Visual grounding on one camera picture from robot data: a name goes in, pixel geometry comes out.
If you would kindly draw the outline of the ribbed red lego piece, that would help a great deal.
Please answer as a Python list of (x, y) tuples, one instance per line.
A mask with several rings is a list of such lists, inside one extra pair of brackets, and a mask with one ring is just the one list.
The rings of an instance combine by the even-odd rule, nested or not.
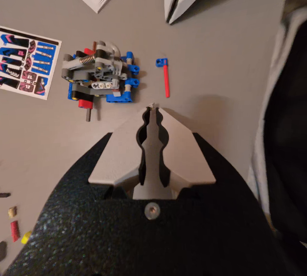
[(20, 230), (17, 220), (12, 221), (10, 223), (10, 231), (11, 231), (12, 241), (16, 242), (20, 238)]

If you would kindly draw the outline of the red axle with blue connector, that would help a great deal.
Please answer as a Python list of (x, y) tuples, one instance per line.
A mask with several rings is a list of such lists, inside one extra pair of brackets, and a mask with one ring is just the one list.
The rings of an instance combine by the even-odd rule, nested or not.
[(157, 59), (156, 67), (163, 68), (164, 72), (164, 84), (165, 84), (165, 96), (166, 98), (170, 97), (170, 86), (169, 86), (169, 73), (168, 73), (168, 59)]

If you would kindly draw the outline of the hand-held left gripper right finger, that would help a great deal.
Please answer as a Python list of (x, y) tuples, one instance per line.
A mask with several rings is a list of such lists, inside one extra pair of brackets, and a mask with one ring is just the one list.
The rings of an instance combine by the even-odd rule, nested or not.
[(193, 132), (162, 108), (156, 109), (159, 155), (159, 178), (177, 198), (184, 188), (213, 185), (216, 178), (195, 139)]

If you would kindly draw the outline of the grey and blue lego assembly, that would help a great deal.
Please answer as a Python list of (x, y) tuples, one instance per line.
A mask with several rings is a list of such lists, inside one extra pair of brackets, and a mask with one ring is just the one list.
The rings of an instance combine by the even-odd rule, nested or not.
[(115, 104), (133, 102), (131, 90), (140, 84), (136, 78), (139, 72), (133, 52), (122, 56), (115, 44), (98, 41), (92, 50), (65, 54), (61, 76), (69, 82), (68, 99), (86, 109), (86, 121), (90, 122), (94, 98), (103, 97), (107, 103)]

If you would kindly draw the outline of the lego sticker sheet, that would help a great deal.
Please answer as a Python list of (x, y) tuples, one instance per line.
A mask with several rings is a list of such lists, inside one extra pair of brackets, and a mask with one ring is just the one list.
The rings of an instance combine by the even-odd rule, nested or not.
[(0, 26), (0, 89), (47, 100), (62, 42)]

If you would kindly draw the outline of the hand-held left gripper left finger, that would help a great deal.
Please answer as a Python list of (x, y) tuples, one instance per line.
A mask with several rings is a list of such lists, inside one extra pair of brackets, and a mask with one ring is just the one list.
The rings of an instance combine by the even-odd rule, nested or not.
[(88, 182), (92, 187), (122, 188), (133, 198), (134, 188), (144, 184), (145, 151), (150, 108), (143, 108), (118, 126), (111, 134)]

